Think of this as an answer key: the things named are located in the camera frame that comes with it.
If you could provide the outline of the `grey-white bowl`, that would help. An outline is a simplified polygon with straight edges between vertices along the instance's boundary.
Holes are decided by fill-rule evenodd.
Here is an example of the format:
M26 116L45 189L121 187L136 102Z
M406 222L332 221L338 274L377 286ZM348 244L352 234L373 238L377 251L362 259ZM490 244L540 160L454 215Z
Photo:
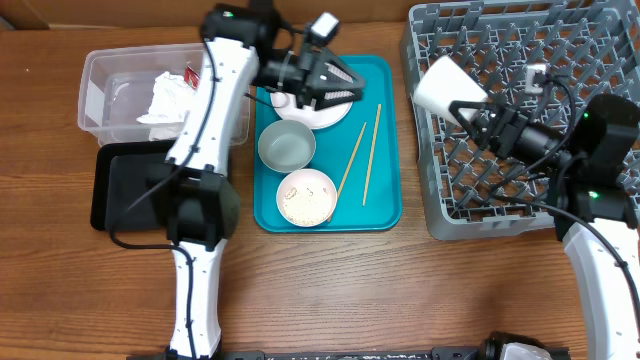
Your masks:
M279 173L290 173L306 167L316 151L316 138L305 124L294 120L278 120L260 134L257 151L262 163Z

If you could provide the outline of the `wooden chopstick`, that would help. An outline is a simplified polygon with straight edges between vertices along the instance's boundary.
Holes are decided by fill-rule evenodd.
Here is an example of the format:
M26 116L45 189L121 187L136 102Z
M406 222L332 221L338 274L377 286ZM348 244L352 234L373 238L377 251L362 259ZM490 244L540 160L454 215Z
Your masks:
M378 104L377 112L376 112L376 120L375 120L374 130L373 130L372 139L371 139L371 146L370 146L370 153L369 153L369 159L368 159L367 173L366 173L366 178L365 178L364 193L363 193L363 199L362 199L362 206L363 207L366 206L366 203L367 203L367 197L368 197L369 185L370 185L370 178L371 178L373 161L374 161L374 156L375 156L377 135L378 135L380 118L381 118L381 109L382 109L382 104Z
M351 168L352 168L353 162L354 162L355 157L356 157L356 155L357 155L357 152L358 152L358 150L359 150L360 143L361 143L361 141L362 141L362 138L363 138L364 132L365 132L365 130L366 130L366 126L367 126L367 122L364 122L364 123L363 123L363 125L362 125L362 128L361 128L361 130L360 130L360 133L359 133L359 135L358 135L358 138L357 138L357 140L356 140L356 143L355 143L355 145L354 145L354 147L353 147L353 149L352 149L352 153L351 153L351 155L350 155L349 161L348 161L348 163L347 163L347 166L346 166L345 171L344 171L344 173L343 173L343 176L342 176L342 179L341 179L340 185L339 185L338 190L337 190L336 208L334 209L334 212L332 213L332 215L328 218L328 220L327 220L328 222L331 222L331 220L332 220L333 216L335 215L335 211L337 210L337 205L338 205L339 199L340 199L340 197L341 197L341 194L342 194L342 192L343 192L343 189L344 189L345 183L346 183L346 181L347 181L347 179L348 179L348 176L349 176L349 174L350 174L350 171L351 171Z

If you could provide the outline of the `red snack wrapper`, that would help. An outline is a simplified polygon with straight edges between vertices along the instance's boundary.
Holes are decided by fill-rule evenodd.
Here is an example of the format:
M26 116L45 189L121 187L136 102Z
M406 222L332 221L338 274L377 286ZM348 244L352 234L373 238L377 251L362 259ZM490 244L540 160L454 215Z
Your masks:
M187 66L184 71L184 82L189 85L192 89L196 90L199 86L200 76L199 74L193 70L190 66Z

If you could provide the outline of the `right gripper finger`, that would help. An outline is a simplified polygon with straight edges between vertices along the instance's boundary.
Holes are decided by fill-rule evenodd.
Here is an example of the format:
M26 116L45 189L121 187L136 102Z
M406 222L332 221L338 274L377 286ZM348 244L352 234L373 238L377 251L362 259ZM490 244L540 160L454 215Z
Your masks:
M489 123L472 122L470 128L471 132L469 135L477 147L480 150L487 149L492 136L493 126Z
M499 112L499 107L486 101L455 100L451 102L448 110L459 125L468 125L475 119L478 112L496 114Z

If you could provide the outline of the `pink bowl with rice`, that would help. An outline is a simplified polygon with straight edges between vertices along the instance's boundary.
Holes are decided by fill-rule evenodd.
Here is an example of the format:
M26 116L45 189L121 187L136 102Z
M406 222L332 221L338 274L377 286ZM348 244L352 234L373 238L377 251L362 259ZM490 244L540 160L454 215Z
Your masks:
M337 189L323 172L300 169L288 174L279 184L276 204L291 224L310 228L327 221L337 205Z

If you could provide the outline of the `clear plastic bin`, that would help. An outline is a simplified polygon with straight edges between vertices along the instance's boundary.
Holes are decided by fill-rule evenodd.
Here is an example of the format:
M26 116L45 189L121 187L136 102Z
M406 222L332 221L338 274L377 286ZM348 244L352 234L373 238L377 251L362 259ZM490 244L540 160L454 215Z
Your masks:
M96 50L84 63L78 94L78 127L100 145L143 142L170 124L143 124L153 99L155 79L164 74L182 77L199 72L203 58L199 43L153 45Z

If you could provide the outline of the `left wooden chopstick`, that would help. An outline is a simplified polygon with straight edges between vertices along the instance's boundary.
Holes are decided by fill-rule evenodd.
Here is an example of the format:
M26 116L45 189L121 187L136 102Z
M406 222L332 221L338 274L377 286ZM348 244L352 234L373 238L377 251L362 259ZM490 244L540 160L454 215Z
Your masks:
M351 171L351 168L352 168L353 162L354 162L355 157L356 157L356 155L357 155L357 152L358 152L358 150L359 150L360 143L361 143L361 141L362 141L362 138L363 138L364 132L365 132L365 130L366 130L366 126L367 126L367 122L364 122L364 123L363 123L363 125L362 125L362 128L361 128L361 130L360 130L360 133L359 133L359 135L358 135L358 138L357 138L357 140L356 140L356 143L355 143L355 145L354 145L354 147L353 147L353 149L352 149L352 153L351 153L351 155L350 155L349 161L348 161L348 163L347 163L347 166L346 166L345 171L344 171L344 173L343 173L343 176L342 176L342 179L341 179L340 185L339 185L338 190L337 190L336 208L334 209L334 212L332 213L332 215L328 218L328 220L327 220L328 222L331 222L331 220L332 220L333 216L335 215L335 211L337 210L337 205L338 205L339 199L340 199L340 197L341 197L341 194L342 194L342 192L343 192L343 189L344 189L345 183L346 183L346 181L347 181L347 179L348 179L348 176L349 176L349 174L350 174L350 171Z

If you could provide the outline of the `grey dishwasher rack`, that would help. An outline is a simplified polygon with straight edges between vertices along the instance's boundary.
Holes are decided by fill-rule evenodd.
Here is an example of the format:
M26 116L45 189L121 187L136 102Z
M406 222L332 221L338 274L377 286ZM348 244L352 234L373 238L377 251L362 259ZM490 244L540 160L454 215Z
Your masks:
M639 98L639 11L632 1L462 1L413 6L401 42L405 87L451 57L491 96L563 130L596 95ZM525 66L549 66L544 91L524 92ZM549 228L548 179L499 160L463 129L414 108L426 223L439 240Z

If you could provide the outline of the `right wooden chopstick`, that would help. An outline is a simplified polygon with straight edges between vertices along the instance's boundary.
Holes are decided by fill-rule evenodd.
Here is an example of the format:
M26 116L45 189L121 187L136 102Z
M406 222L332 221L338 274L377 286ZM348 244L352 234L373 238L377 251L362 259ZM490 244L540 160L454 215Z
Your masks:
M373 161L374 161L374 156L375 156L377 135L378 135L380 118L381 118L381 109L382 109L382 104L378 104L377 112L376 112L376 120L375 120L374 130L373 130L372 139L371 139L371 146L370 146L370 153L369 153L369 159L368 159L367 173L366 173L366 178L365 178L364 193L363 193L363 199L362 199L362 206L363 207L366 206L366 203L367 203L367 197L368 197L369 185L370 185L370 178L371 178Z

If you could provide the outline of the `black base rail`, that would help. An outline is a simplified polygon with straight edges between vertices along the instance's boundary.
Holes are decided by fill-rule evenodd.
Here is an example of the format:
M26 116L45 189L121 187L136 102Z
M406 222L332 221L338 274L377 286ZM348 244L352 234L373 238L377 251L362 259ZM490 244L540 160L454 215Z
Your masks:
M223 352L223 360L474 360L477 347L434 347L421 351L303 352L265 353L262 351Z

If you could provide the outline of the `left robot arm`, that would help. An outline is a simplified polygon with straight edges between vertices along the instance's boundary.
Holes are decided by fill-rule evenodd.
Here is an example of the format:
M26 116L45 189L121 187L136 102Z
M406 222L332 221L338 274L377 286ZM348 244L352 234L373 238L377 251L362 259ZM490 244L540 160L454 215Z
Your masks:
M166 358L214 359L220 352L220 268L240 212L228 157L248 88L277 89L292 95L294 106L316 110L362 98L364 79L327 47L338 29L335 16L321 14L301 30L302 44L292 53L274 46L279 31L297 31L269 1L218 4L205 16L195 99L152 197L166 210L176 267L176 321Z

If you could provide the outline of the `white round plate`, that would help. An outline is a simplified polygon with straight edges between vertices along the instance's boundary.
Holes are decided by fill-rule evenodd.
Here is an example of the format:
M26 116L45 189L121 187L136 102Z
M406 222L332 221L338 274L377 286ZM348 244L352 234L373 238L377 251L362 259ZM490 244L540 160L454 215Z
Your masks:
M348 114L353 105L349 102L323 110L315 110L307 105L298 108L295 97L283 92L271 93L270 100L281 119L301 122L312 130L328 128L338 123Z

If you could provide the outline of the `black plastic tray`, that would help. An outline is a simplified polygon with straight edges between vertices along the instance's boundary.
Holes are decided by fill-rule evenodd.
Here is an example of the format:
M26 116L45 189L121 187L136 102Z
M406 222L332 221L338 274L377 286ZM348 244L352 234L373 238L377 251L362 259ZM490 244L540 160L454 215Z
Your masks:
M90 224L98 231L107 227L148 189L147 177L164 164L173 140L111 143L101 147L96 169Z

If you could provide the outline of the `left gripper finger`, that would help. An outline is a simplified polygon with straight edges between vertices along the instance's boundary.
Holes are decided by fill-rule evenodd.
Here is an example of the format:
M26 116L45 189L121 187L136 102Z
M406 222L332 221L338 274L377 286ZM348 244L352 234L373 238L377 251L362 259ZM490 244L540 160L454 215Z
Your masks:
M319 111L345 103L359 101L362 97L362 88L321 89L312 95L312 107L316 111Z
M366 81L328 48L320 51L319 83L322 90L362 90Z

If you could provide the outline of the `white paper cup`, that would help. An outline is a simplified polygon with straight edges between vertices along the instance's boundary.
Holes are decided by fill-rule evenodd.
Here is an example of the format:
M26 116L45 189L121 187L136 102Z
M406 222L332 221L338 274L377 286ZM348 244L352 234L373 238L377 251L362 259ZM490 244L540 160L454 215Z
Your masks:
M458 126L449 111L453 101L486 102L488 94L449 56L438 58L413 91L414 103Z

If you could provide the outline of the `white napkin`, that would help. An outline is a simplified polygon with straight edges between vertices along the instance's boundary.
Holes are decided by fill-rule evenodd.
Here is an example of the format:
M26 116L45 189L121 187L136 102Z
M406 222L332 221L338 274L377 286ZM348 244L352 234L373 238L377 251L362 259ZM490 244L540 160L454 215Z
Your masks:
M144 115L137 118L150 125L150 141L176 138L184 127L196 90L182 76L165 71L155 78L151 104Z

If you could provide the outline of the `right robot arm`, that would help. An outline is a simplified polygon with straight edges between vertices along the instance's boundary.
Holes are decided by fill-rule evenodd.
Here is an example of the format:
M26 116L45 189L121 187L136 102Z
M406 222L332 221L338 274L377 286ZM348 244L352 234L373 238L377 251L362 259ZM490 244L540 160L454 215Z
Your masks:
M639 135L638 106L596 95L564 133L501 104L454 101L449 111L479 148L548 171L539 205L553 216L576 274L588 356L638 358L639 220L617 182Z

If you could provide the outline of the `teal serving tray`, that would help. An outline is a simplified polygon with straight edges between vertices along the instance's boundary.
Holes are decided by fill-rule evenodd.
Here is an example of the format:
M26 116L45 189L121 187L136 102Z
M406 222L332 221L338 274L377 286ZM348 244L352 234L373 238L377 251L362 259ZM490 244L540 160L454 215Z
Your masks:
M284 179L254 160L253 212L256 222L272 233L363 232L387 230L402 214L402 188L392 73L375 55L347 55L342 60L366 81L363 99L355 102L338 123L314 132L316 152L310 167L339 185L364 122L359 150L331 222L302 228L289 223L276 205L276 192ZM378 104L382 104L375 156L366 206L362 206L372 133Z

